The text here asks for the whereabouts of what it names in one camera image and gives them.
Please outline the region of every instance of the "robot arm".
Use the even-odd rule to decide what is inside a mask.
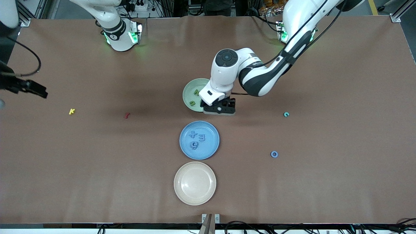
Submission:
[[[2,0],[0,6],[0,36],[9,35],[19,24],[15,0]]]
[[[117,51],[126,51],[140,42],[142,25],[129,19],[122,19],[115,6],[121,0],[70,0],[84,8],[98,21],[104,31],[107,43]]]
[[[353,1],[357,5],[362,3],[361,0]],[[269,67],[249,48],[218,52],[211,67],[211,79],[199,92],[204,113],[235,113],[235,99],[230,95],[236,78],[249,95],[261,97],[267,94],[308,46],[317,23],[337,3],[338,0],[288,1],[283,10],[283,22],[289,39]]]

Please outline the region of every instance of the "table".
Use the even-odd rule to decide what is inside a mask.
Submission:
[[[233,117],[192,112],[182,89],[209,78],[221,49],[274,57],[282,45],[266,24],[183,17],[149,19],[144,31],[140,45],[116,52],[94,20],[33,20],[22,29],[18,40],[42,59],[32,79],[49,96],[0,92],[1,223],[191,223],[202,213],[221,214],[222,222],[395,223],[416,216],[416,66],[388,16],[340,17],[269,94],[237,96]],[[15,47],[9,66],[24,73],[36,60]],[[189,206],[175,195],[173,178],[192,161],[178,139],[196,120],[212,123],[221,142],[203,161],[217,190]]]

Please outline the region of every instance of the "plate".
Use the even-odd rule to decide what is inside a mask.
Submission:
[[[205,78],[198,78],[191,80],[183,89],[182,92],[182,99],[185,105],[196,112],[202,112],[203,108],[201,107],[201,97],[194,94],[195,90],[200,91],[205,87],[206,84],[208,84],[209,80]]]
[[[205,121],[188,124],[181,132],[179,145],[183,153],[195,160],[211,157],[220,145],[217,129]]]
[[[212,169],[202,162],[189,162],[175,175],[173,187],[178,198],[191,206],[206,203],[214,195],[217,180]]]

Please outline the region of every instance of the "cable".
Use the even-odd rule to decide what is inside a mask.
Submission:
[[[160,9],[160,4],[156,3],[157,5],[157,9],[159,9],[160,13],[162,14],[161,17],[165,17],[165,14],[163,13],[163,11]]]
[[[156,6],[155,6],[155,0],[153,0],[152,6],[155,8],[155,11],[156,11],[157,15],[158,15],[159,17],[161,17],[161,16],[160,16],[160,14],[159,14],[159,12],[157,11],[158,9],[157,9],[157,8],[156,8]]]
[[[127,15],[129,16],[129,19],[131,19],[130,13],[127,11],[126,7],[125,7],[124,5],[122,5],[122,6],[123,6],[123,8],[126,10]]]
[[[360,230],[361,230],[361,234],[366,234],[366,232],[364,231],[365,226],[361,224],[359,227],[360,227]]]
[[[309,43],[309,45],[303,50],[307,50],[309,47],[311,47],[319,38],[321,38],[322,35],[324,35],[324,33],[326,33],[326,31],[328,31],[328,29],[335,23],[335,21],[338,19],[338,16],[341,14],[342,10],[344,9],[345,5],[346,5],[347,1],[344,1],[344,4],[342,4],[341,9],[339,10],[338,14],[335,16],[335,18],[333,19],[333,21],[328,25],[327,28],[325,28],[325,30],[315,39],[313,40],[311,43]]]
[[[325,0],[324,1],[324,3],[318,8],[318,10],[317,11],[315,11],[315,13],[313,13],[313,15],[299,28],[299,30],[298,31],[296,31],[296,33],[293,35],[293,37],[291,37],[290,39],[289,39],[289,41],[286,43],[287,45],[295,38],[295,36],[299,33],[299,31],[307,24],[307,23],[309,23],[309,21],[322,9],[322,7],[326,4],[328,2],[328,0]],[[258,64],[258,65],[256,65],[256,66],[253,66],[253,68],[257,68],[257,67],[262,67],[262,66],[265,66],[265,65],[267,65],[267,64],[269,64],[269,63],[271,63],[271,62],[273,62],[274,60],[276,60],[277,59],[277,57],[279,57],[279,55],[280,55],[280,53],[278,53],[274,58],[272,58],[272,59],[270,59],[268,62],[266,62],[266,63],[263,63],[263,64]]]
[[[98,229],[97,234],[100,234],[101,230],[103,231],[101,234],[105,234],[105,228],[104,228],[104,225],[105,225],[105,224],[102,224],[102,225],[100,226],[100,228]]]
[[[272,230],[273,230],[273,232],[274,233],[276,233],[274,230],[275,230],[275,228],[274,228],[274,226],[278,226],[279,224],[273,224],[272,225]],[[288,226],[288,228],[286,229],[286,230],[284,230],[282,233],[280,233],[280,234],[285,234],[286,232],[288,232],[290,229],[292,229],[292,228],[294,228],[294,226],[289,226],[289,225],[285,225],[285,224],[283,224],[284,226]]]
[[[416,220],[416,218],[407,219],[407,220],[405,220],[403,222],[398,223],[397,225],[405,224],[405,223],[408,223],[408,222],[413,221],[413,220]]]
[[[147,1],[151,6],[152,6],[152,11],[155,11],[156,10],[156,7],[155,7],[155,5],[154,5],[154,2],[153,3],[151,3],[150,1]]]
[[[264,233],[260,232],[257,228],[254,228],[254,227],[252,227],[250,224],[247,224],[247,223],[245,223],[245,222],[243,222],[243,221],[231,221],[231,222],[228,222],[228,223],[227,223],[227,225],[226,225],[226,226],[225,226],[225,228],[224,228],[224,233],[225,233],[225,234],[228,234],[228,231],[227,231],[228,226],[229,226],[230,224],[233,224],[233,223],[241,223],[241,224],[245,224],[245,225],[249,226],[251,229],[253,229],[254,231],[256,231],[258,234],[264,234]]]
[[[328,12],[327,16],[331,14],[332,10],[333,10],[333,8]]]
[[[258,16],[258,15],[255,15],[254,17],[256,17],[256,18],[258,18],[258,19],[260,19],[261,21],[263,21],[263,22],[267,22],[267,23],[269,23],[269,24],[271,24],[271,25],[278,25],[279,23],[276,23],[276,22],[271,22],[271,21],[267,21],[267,20],[265,20],[265,19],[263,19],[263,18],[261,18],[260,16]]]
[[[367,226],[367,229],[372,233],[372,234],[377,234],[375,231],[373,231],[373,229],[371,229],[369,226]]]
[[[248,93],[232,92],[233,95],[248,95]]]
[[[95,20],[95,25],[96,25],[97,27],[101,27],[101,25],[98,23],[98,20]],[[101,30],[100,34],[101,34],[101,35],[104,35],[104,30]]]
[[[319,234],[319,230],[317,229],[317,231],[318,231],[318,233],[316,233],[316,232],[314,232],[313,230],[310,230],[310,229],[305,229],[305,228],[302,228],[305,232],[307,232],[308,234]]]
[[[168,8],[166,8],[165,6],[162,5],[162,3],[160,3],[160,5],[162,6],[163,9],[167,10],[168,13],[171,13],[173,15],[173,11],[169,10]]]
[[[24,77],[24,76],[31,76],[31,75],[36,74],[40,70],[40,67],[42,66],[42,62],[40,61],[39,56],[33,50],[31,50],[29,47],[25,46],[24,44],[22,44],[22,43],[20,43],[20,42],[18,42],[16,40],[14,40],[14,39],[12,39],[10,37],[6,37],[6,38],[9,39],[9,40],[11,40],[11,41],[13,41],[13,42],[15,42],[15,43],[17,43],[17,44],[19,44],[20,46],[22,46],[23,48],[27,49],[28,51],[30,51],[36,57],[36,59],[37,59],[37,68],[33,72],[30,72],[30,73],[27,73],[27,74],[16,74],[16,73],[13,73],[13,72],[2,72],[1,75],[4,75],[4,76],[16,76],[16,77],[19,76],[19,77]]]
[[[270,22],[267,20],[267,18],[266,18],[266,16],[264,16],[264,19],[265,19],[265,21],[266,21],[266,23],[267,23],[267,25],[273,30],[273,31],[275,31],[275,32],[278,32],[277,31],[277,29],[274,29],[271,25],[270,25]]]

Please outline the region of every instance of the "green led light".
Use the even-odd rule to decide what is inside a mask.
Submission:
[[[107,39],[107,43],[110,44],[110,41],[108,40],[107,35],[104,33],[105,39]]]
[[[313,41],[313,36],[315,35],[315,32],[317,32],[317,31],[318,31],[318,29],[313,30],[311,40],[309,42]]]
[[[287,32],[282,33],[282,41],[283,42],[287,41]]]
[[[137,40],[137,35],[136,35],[135,33],[131,32],[131,33],[129,33],[129,36],[130,36],[131,41],[132,41],[133,43],[137,43],[137,42],[138,42],[138,40]]]

